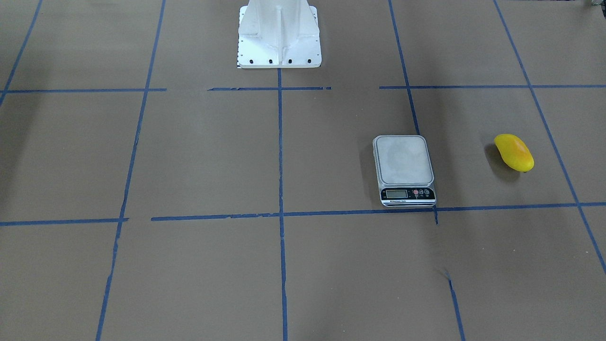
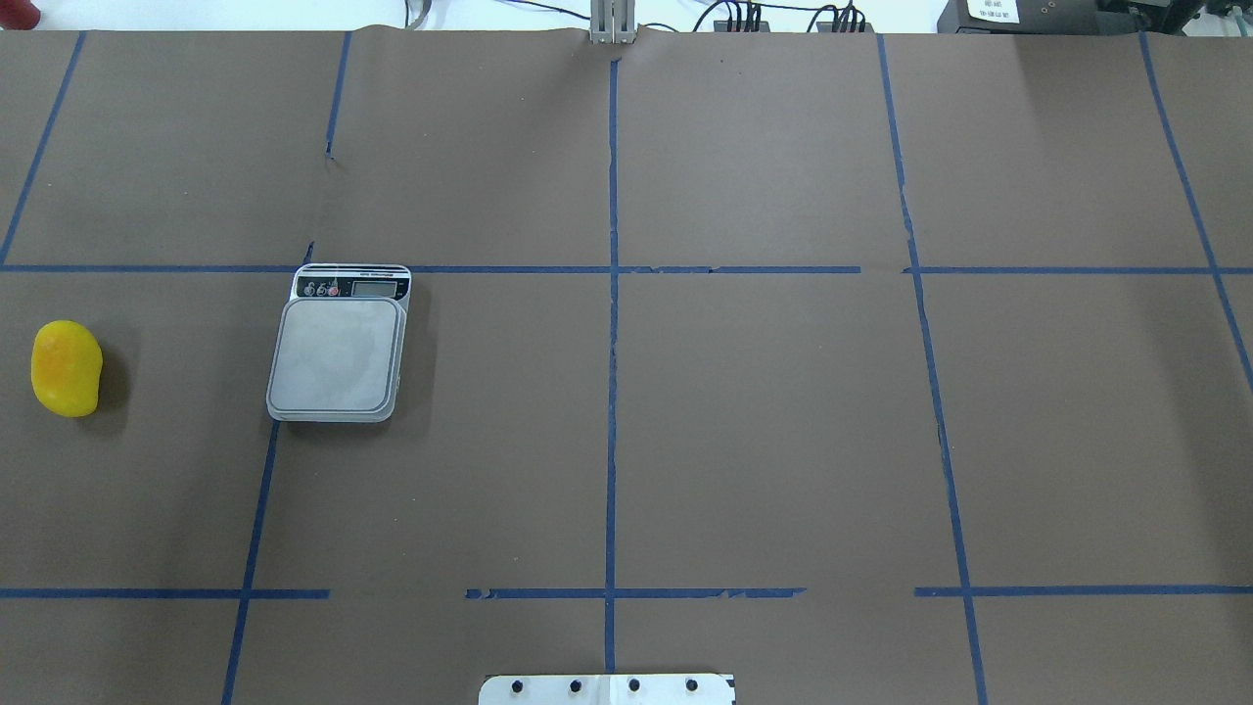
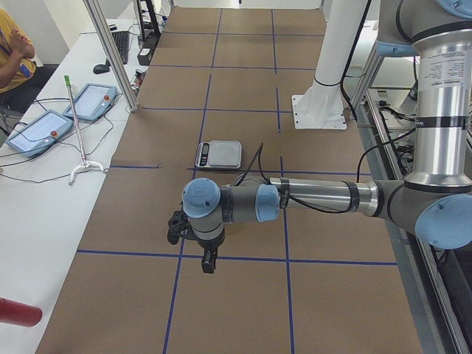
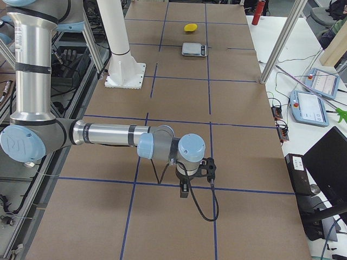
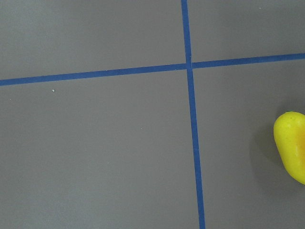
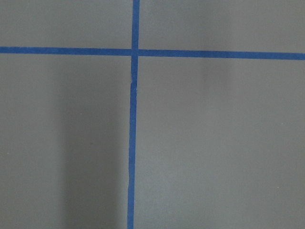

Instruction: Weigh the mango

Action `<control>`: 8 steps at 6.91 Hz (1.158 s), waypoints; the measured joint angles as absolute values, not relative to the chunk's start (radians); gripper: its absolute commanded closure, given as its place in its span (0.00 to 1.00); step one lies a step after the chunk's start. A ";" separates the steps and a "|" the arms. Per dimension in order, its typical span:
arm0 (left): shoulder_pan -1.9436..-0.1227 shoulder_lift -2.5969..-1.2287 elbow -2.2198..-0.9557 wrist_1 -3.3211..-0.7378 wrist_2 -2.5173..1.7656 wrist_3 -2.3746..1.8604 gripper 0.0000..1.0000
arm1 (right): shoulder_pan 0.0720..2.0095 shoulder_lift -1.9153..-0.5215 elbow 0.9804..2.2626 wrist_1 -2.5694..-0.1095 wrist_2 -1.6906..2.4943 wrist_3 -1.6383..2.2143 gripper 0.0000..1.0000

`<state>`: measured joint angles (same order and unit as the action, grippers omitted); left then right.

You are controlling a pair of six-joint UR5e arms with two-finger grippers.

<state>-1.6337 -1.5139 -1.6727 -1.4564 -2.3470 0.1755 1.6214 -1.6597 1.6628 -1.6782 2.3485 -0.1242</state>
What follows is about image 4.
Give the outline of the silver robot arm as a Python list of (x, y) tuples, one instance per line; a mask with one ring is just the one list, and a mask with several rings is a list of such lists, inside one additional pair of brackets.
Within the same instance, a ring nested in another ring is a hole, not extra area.
[(177, 138), (169, 126), (86, 123), (58, 119), (50, 110), (52, 32), (58, 25), (84, 28), (82, 1), (7, 1), (15, 25), (16, 110), (1, 133), (1, 147), (27, 163), (63, 147), (81, 144), (130, 146), (140, 157), (176, 166), (181, 197), (193, 194), (201, 175), (205, 142), (197, 134)]

